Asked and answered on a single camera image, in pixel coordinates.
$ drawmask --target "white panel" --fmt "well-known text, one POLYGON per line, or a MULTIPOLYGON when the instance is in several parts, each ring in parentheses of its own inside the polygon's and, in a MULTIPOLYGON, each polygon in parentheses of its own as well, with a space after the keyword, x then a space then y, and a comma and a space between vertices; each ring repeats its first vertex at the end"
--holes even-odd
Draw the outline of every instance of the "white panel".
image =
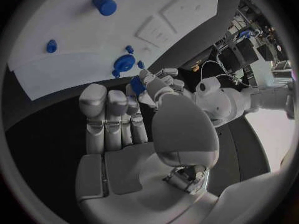
POLYGON ((218 0, 174 0, 162 15, 176 32, 188 32, 216 15, 218 0))
MULTIPOLYGON (((28 13, 31 17, 18 34, 8 65, 29 97, 36 99, 65 88, 113 79, 113 63, 126 54, 127 45, 133 46, 136 60, 144 61, 149 67, 200 24, 191 19, 188 29, 174 33, 160 14, 173 0, 115 1, 117 11, 107 17, 99 14, 91 0, 45 0, 37 11, 28 13), (153 17, 152 23, 144 26, 149 17, 153 17), (151 30, 151 26, 160 32, 151 30), (149 31, 156 33, 155 36, 151 37, 149 31), (58 44, 52 54, 45 51, 50 39, 58 44)), ((217 10, 217 0, 206 1, 215 4, 203 5, 210 15, 204 16, 201 22, 217 10)), ((121 77, 138 72, 139 68, 134 66, 121 73, 121 77)))

